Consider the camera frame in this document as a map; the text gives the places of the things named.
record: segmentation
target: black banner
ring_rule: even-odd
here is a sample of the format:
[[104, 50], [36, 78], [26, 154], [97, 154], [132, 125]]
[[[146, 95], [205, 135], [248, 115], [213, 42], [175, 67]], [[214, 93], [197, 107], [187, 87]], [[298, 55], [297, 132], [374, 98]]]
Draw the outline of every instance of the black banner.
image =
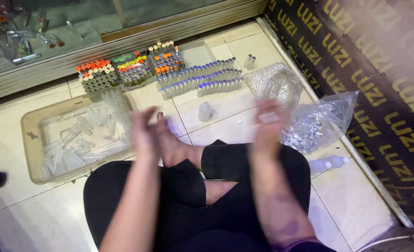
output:
[[320, 97], [360, 90], [347, 136], [414, 223], [414, 0], [271, 0]]

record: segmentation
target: person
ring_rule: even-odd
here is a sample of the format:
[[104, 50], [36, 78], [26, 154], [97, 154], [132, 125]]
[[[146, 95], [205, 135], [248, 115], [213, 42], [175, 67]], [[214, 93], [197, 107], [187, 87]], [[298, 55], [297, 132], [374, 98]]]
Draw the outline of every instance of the person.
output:
[[132, 112], [137, 160], [104, 164], [84, 186], [99, 251], [332, 252], [307, 217], [308, 162], [278, 141], [284, 114], [256, 106], [253, 143], [208, 146], [182, 143], [162, 112], [150, 124], [155, 107]]

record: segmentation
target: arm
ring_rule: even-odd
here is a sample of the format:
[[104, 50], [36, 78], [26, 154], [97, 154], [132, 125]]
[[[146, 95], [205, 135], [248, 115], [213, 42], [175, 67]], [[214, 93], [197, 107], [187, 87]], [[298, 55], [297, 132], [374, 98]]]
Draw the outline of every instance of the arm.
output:
[[148, 126], [155, 108], [133, 115], [137, 161], [127, 175], [120, 202], [99, 248], [100, 252], [146, 252], [153, 249], [159, 208], [158, 150]]
[[275, 113], [278, 120], [259, 123], [255, 142], [250, 148], [251, 183], [255, 206], [266, 239], [274, 251], [311, 238], [316, 239], [307, 215], [294, 197], [277, 154], [278, 136], [283, 128], [283, 114], [273, 101], [258, 104], [258, 115]]

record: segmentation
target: metal frame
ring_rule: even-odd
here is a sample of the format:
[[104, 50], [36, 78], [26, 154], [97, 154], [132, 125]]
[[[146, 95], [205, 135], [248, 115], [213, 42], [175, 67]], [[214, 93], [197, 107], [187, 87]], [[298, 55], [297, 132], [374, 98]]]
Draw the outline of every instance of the metal frame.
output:
[[226, 0], [105, 35], [94, 44], [0, 73], [0, 97], [75, 73], [75, 66], [145, 49], [158, 41], [184, 39], [259, 15], [267, 0]]
[[[303, 88], [308, 93], [313, 101], [319, 100], [319, 97], [315, 93], [314, 89], [311, 87], [310, 83], [306, 79], [305, 75], [299, 70], [299, 67], [296, 65], [291, 56], [283, 49], [283, 45], [277, 37], [277, 34], [272, 30], [269, 22], [261, 17], [255, 18], [263, 29], [264, 33], [269, 37], [272, 44], [275, 46], [277, 51], [282, 55], [283, 59], [286, 61], [288, 66], [293, 70], [294, 74], [299, 78], [300, 83], [302, 83]], [[356, 148], [352, 145], [347, 136], [343, 135], [341, 141], [347, 150], [352, 154], [352, 157], [355, 159], [356, 163], [361, 167], [362, 171], [366, 174], [367, 178], [371, 181], [373, 186], [378, 190], [381, 197], [384, 199], [386, 204], [392, 209], [392, 211], [400, 219], [401, 223], [406, 227], [413, 228], [414, 225], [408, 219], [405, 212], [400, 208], [400, 206], [395, 202], [392, 195], [384, 188], [383, 184], [378, 180], [377, 176], [373, 173], [372, 169], [364, 161], [361, 155], [358, 153]]]

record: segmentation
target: tiled floor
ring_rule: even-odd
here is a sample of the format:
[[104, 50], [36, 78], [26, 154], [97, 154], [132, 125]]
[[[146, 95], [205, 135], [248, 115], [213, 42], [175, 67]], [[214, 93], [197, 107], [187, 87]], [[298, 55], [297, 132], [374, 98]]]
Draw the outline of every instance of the tiled floor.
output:
[[[218, 59], [237, 58], [241, 68], [248, 54], [255, 69], [283, 62], [256, 22], [210, 33], [204, 40]], [[84, 216], [81, 177], [61, 184], [33, 184], [28, 175], [20, 118], [26, 112], [84, 94], [72, 77], [57, 85], [0, 105], [0, 170], [9, 179], [0, 188], [0, 248], [2, 251], [96, 251]], [[158, 105], [170, 117], [171, 130], [193, 145], [216, 139], [227, 143], [252, 141], [253, 96], [247, 86], [230, 93], [198, 98], [192, 91], [163, 101], [154, 85], [126, 93], [136, 109]], [[208, 101], [214, 110], [208, 122], [197, 119], [197, 107]], [[304, 92], [300, 103], [311, 98]], [[350, 157], [337, 143], [308, 155], [307, 159], [339, 155]], [[395, 224], [388, 208], [355, 161], [340, 169], [311, 175], [309, 219], [325, 245], [339, 252], [356, 251]]]

